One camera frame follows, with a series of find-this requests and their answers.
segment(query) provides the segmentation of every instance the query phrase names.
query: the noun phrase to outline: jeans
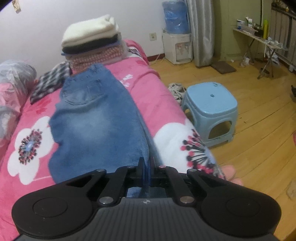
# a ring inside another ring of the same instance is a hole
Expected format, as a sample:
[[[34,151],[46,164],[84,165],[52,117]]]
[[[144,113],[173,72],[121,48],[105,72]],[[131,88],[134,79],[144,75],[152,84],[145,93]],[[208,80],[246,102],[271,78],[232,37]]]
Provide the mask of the jeans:
[[[66,79],[49,124],[59,144],[49,161],[56,183],[149,158],[147,133],[129,92],[103,65]]]

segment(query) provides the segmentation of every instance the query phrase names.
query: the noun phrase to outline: pink bedspread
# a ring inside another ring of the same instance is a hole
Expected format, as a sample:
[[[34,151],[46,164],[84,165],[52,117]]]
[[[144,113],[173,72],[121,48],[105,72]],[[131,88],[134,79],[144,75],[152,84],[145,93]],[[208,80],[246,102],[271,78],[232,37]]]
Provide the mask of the pink bedspread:
[[[163,164],[186,172],[193,165],[188,157],[193,157],[194,152],[185,148],[184,141],[194,145],[197,136],[194,127],[160,81],[158,73],[149,67],[142,48],[133,41],[128,40],[127,44],[136,47],[143,58],[129,53],[129,58],[106,67],[132,95]],[[11,241],[18,235],[11,218],[13,204],[23,195],[54,184],[47,164],[57,144],[53,141],[48,121],[59,102],[59,92],[57,90],[33,105],[28,100],[24,105],[0,171],[0,240]],[[24,165],[19,159],[20,147],[37,129],[42,132],[42,139],[32,148],[34,158]],[[206,157],[204,154],[204,157],[214,160],[211,155]],[[209,171],[202,165],[200,169]]]

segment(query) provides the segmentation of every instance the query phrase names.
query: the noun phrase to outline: metal railing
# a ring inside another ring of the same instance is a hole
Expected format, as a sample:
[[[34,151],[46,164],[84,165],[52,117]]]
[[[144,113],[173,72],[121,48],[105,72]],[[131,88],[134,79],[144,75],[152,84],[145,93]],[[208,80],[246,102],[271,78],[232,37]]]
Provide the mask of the metal railing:
[[[278,50],[277,55],[287,64],[296,66],[296,14],[272,6],[270,37],[283,43],[288,50]]]

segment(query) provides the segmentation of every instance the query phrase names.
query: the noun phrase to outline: green wall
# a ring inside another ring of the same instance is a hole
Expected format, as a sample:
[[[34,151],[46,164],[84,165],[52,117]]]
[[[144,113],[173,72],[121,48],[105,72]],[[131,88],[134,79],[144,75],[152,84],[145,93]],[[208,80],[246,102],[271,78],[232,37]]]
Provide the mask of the green wall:
[[[263,0],[263,19],[270,22],[272,0]],[[220,60],[241,59],[251,38],[234,32],[237,19],[260,24],[260,0],[213,0],[215,13],[215,57]],[[252,52],[264,52],[264,46],[255,42]]]

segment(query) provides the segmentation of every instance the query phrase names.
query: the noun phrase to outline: metal screw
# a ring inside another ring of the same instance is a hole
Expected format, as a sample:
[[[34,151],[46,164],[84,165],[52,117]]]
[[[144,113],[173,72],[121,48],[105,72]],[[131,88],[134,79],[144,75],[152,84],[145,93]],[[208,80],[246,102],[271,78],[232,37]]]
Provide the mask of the metal screw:
[[[110,204],[111,202],[114,201],[114,199],[111,197],[101,197],[99,201],[102,204]]]
[[[190,196],[183,196],[183,197],[180,197],[180,202],[182,202],[184,204],[193,203],[194,198],[190,197]]]

